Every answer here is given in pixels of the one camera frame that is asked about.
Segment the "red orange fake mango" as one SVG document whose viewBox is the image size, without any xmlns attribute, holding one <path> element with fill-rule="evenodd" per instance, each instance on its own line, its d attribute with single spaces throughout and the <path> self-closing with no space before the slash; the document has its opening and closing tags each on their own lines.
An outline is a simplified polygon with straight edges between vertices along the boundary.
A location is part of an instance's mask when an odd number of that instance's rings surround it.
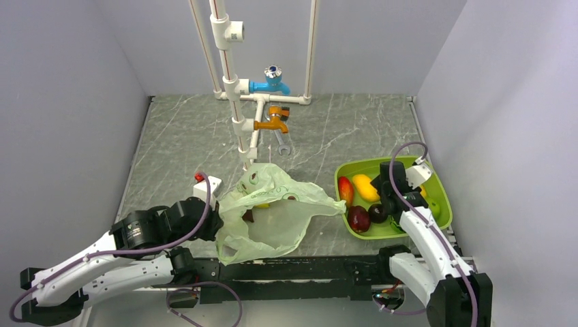
<svg viewBox="0 0 578 327">
<path fill-rule="evenodd" d="M 344 200 L 346 207 L 350 208 L 354 200 L 354 186 L 352 182 L 345 176 L 340 176 L 337 179 L 338 195 L 341 200 Z"/>
</svg>

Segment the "light green plastic bag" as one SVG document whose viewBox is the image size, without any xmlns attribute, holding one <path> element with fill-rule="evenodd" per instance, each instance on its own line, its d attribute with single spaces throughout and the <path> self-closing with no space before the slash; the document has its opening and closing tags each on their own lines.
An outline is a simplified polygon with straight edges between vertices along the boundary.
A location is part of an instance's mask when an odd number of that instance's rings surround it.
<svg viewBox="0 0 578 327">
<path fill-rule="evenodd" d="M 270 207 L 255 207 L 265 203 Z M 253 212 L 253 223 L 242 220 L 247 210 Z M 296 181 L 274 163 L 254 163 L 219 200 L 224 224 L 216 234 L 218 260 L 230 265 L 289 254 L 305 238 L 313 217 L 345 211 L 343 200 L 334 200 L 318 185 Z"/>
</svg>

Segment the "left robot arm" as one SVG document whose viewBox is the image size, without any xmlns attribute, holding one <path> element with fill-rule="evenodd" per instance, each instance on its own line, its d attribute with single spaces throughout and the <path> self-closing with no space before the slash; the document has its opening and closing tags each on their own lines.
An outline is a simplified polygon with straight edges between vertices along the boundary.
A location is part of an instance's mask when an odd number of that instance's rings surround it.
<svg viewBox="0 0 578 327">
<path fill-rule="evenodd" d="M 20 273 L 25 291 L 9 310 L 13 322 L 57 326 L 124 292 L 186 286 L 200 278 L 181 243 L 214 241 L 223 226 L 219 203 L 190 197 L 172 206 L 134 211 L 80 253 L 52 268 Z"/>
</svg>

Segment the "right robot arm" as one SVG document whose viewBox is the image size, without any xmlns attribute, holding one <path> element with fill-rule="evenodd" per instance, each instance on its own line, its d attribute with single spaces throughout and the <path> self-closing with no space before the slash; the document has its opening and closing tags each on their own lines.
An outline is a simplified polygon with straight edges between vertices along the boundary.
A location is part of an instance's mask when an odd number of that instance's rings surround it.
<svg viewBox="0 0 578 327">
<path fill-rule="evenodd" d="M 424 260 L 401 247 L 376 263 L 379 280 L 400 280 L 423 304 L 430 326 L 490 326 L 493 283 L 451 246 L 436 223 L 420 186 L 433 176 L 425 162 L 406 168 L 383 161 L 371 182 L 393 221 L 411 238 Z"/>
</svg>

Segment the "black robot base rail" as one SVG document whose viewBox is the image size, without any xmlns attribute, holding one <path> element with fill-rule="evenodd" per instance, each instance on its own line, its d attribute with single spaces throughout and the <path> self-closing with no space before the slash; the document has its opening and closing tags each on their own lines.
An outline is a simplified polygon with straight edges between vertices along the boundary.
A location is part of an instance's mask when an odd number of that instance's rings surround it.
<svg viewBox="0 0 578 327">
<path fill-rule="evenodd" d="M 194 258 L 168 287 L 195 283 L 202 304 L 217 304 L 232 295 L 241 300 L 347 298 L 371 300 L 374 295 L 402 296 L 403 285 L 386 271 L 382 255 L 281 257 L 224 265 L 213 258 Z"/>
</svg>

